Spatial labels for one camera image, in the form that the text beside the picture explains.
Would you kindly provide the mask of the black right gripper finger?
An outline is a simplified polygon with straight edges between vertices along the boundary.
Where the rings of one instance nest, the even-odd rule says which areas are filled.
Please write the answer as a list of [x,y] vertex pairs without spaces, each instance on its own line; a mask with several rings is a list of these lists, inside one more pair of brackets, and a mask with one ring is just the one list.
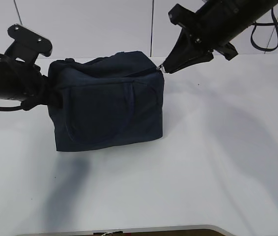
[[172,51],[164,61],[164,72],[173,74],[195,64],[210,62],[213,58],[211,49],[197,43],[186,29],[181,29]]

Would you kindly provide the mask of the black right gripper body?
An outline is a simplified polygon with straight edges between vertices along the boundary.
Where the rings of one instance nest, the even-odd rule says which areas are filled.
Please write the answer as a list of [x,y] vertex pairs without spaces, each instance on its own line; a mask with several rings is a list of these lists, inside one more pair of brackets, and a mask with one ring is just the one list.
[[176,4],[168,16],[197,43],[231,60],[238,52],[230,42],[277,4],[277,0],[208,0],[196,12]]

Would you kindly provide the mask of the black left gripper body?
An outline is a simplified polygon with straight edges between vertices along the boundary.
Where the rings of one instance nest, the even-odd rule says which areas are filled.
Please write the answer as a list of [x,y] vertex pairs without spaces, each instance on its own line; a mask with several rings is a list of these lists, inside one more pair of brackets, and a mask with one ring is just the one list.
[[20,104],[0,111],[29,111],[39,105],[62,108],[62,95],[35,63],[39,55],[52,54],[51,41],[20,24],[10,26],[7,33],[13,42],[0,54],[0,99]]

